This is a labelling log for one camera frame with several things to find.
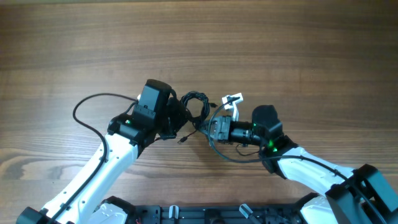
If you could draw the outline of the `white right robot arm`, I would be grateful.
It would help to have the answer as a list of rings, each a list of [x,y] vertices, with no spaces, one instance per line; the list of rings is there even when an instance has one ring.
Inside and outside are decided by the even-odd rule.
[[[252,121],[235,121],[214,114],[199,126],[210,146],[215,142],[259,148],[256,162],[270,173],[313,190],[299,204],[305,223],[397,223],[397,193],[372,165],[339,166],[307,152],[282,130],[272,105],[252,112]]]

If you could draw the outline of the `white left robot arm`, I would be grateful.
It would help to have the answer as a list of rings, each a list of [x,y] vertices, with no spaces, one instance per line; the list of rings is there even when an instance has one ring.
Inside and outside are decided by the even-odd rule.
[[[17,223],[87,223],[116,179],[159,139],[173,139],[179,107],[172,87],[149,79],[132,108],[114,117],[101,145],[76,177],[40,210],[26,207]]]

